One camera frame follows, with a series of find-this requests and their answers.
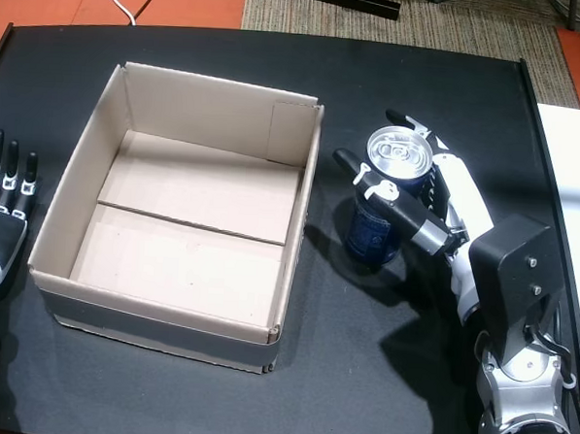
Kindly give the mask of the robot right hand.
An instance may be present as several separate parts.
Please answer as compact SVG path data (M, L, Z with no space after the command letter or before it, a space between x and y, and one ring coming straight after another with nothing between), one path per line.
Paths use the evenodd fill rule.
M494 226L486 203L464 161L430 127L394 110L386 118L363 156L333 153L356 197L346 248L369 266L390 261L401 244L443 257L467 321L479 308L470 245Z

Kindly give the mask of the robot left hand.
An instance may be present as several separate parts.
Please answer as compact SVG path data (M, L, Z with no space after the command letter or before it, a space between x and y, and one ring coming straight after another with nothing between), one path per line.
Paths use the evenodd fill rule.
M38 187L38 154L30 152L20 170L19 142L5 143L4 136L0 129L0 285L25 240Z

